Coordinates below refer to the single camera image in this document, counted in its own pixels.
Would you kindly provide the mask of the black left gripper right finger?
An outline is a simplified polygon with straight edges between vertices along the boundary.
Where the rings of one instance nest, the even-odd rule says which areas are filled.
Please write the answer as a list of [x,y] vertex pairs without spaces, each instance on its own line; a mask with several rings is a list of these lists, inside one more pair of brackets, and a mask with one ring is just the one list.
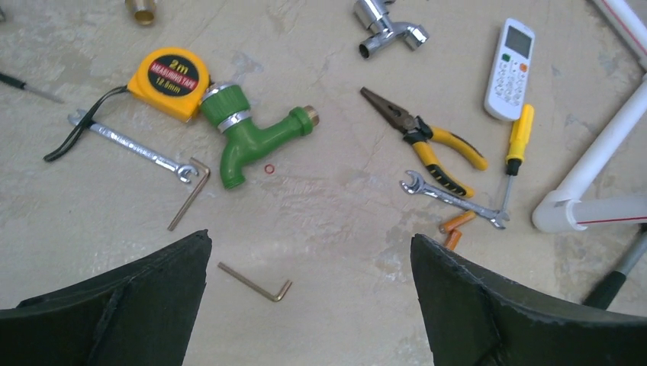
[[646,320],[568,302],[423,234],[410,263],[436,365],[644,365]]

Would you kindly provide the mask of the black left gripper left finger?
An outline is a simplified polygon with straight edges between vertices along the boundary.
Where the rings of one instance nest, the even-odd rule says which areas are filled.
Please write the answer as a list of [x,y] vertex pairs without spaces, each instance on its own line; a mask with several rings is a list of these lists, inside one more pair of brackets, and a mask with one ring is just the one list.
[[194,232],[146,257],[1,312],[3,365],[181,365],[212,241]]

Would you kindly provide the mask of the white remote control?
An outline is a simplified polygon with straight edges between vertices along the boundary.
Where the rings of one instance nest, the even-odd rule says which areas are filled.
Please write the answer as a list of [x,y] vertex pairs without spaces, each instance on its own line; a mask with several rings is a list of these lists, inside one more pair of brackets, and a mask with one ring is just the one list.
[[484,109],[492,117],[506,122],[520,117],[535,39],[521,21],[508,18],[503,23],[484,97]]

